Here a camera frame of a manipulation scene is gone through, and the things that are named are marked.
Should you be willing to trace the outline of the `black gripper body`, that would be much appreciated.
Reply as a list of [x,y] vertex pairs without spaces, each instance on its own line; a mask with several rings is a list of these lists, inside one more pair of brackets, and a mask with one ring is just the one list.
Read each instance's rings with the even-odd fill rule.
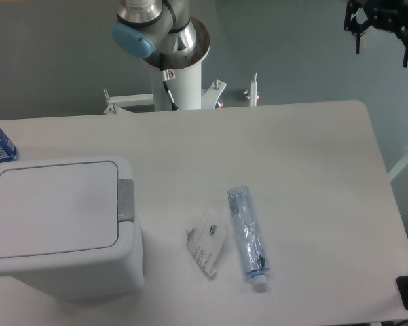
[[408,1],[361,1],[366,20],[360,25],[365,31],[375,29],[397,33],[408,29]]

